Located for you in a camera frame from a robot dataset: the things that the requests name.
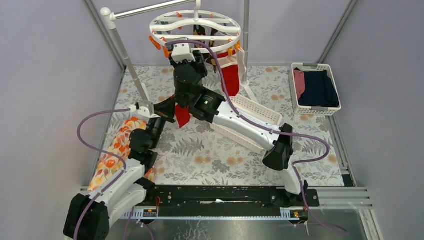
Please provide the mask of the red snowflake sock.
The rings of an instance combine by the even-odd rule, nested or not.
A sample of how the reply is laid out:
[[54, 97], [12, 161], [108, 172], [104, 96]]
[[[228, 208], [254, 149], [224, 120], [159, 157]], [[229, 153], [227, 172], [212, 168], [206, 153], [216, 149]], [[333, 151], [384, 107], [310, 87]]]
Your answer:
[[220, 53], [218, 54], [217, 59], [223, 73], [223, 79], [225, 82], [227, 93], [230, 97], [234, 97], [240, 91], [239, 64], [237, 59], [237, 53], [235, 50], [232, 51], [231, 56], [229, 56], [228, 51]]

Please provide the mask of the white round clip hanger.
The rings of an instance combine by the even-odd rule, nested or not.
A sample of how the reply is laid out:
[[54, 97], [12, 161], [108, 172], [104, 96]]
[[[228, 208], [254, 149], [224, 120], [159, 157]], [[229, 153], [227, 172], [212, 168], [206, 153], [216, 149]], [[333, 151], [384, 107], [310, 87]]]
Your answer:
[[215, 53], [234, 49], [242, 36], [242, 28], [234, 19], [199, 9], [162, 14], [150, 22], [149, 31], [161, 47], [175, 39], [188, 38], [208, 45]]

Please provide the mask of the orange clip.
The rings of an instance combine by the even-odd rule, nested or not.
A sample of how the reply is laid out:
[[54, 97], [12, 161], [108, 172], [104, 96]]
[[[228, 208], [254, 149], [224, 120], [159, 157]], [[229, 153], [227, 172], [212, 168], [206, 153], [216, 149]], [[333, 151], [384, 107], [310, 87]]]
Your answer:
[[149, 36], [149, 40], [157, 50], [161, 50], [162, 46], [152, 36]]
[[231, 57], [233, 55], [233, 49], [230, 47], [227, 49], [227, 55]]

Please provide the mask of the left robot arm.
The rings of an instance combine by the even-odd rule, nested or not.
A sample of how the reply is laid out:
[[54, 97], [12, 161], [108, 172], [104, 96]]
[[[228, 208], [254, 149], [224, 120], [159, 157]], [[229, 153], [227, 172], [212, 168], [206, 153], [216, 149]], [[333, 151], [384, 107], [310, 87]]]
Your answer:
[[110, 110], [109, 113], [137, 113], [149, 118], [146, 129], [136, 129], [130, 139], [127, 160], [118, 154], [106, 151], [122, 164], [111, 178], [88, 194], [78, 193], [71, 200], [65, 220], [63, 234], [71, 240], [104, 240], [113, 225], [127, 212], [141, 203], [144, 206], [155, 200], [155, 185], [146, 179], [157, 154], [152, 149], [157, 145], [166, 122], [174, 123], [176, 110], [175, 97], [171, 96], [160, 103], [142, 101], [128, 108]]

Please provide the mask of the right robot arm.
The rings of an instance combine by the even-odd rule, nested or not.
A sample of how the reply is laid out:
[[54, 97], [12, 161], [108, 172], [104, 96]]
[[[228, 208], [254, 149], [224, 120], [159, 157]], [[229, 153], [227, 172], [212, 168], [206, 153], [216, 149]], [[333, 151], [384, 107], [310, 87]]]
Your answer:
[[280, 172], [287, 201], [293, 206], [301, 205], [307, 199], [307, 194], [292, 166], [292, 126], [271, 125], [257, 118], [247, 121], [244, 119], [248, 116], [246, 112], [233, 109], [224, 96], [204, 87], [202, 80], [208, 71], [200, 51], [176, 56], [170, 54], [168, 59], [174, 67], [174, 116], [180, 127], [191, 118], [196, 118], [226, 127], [252, 140], [266, 151], [263, 164]]

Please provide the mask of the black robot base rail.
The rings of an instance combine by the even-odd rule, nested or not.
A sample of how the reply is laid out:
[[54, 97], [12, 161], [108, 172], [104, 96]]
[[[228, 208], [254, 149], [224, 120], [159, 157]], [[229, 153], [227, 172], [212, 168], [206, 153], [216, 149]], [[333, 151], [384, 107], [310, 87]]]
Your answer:
[[315, 189], [293, 194], [275, 186], [158, 185], [136, 205], [149, 218], [281, 218], [289, 208], [319, 207]]

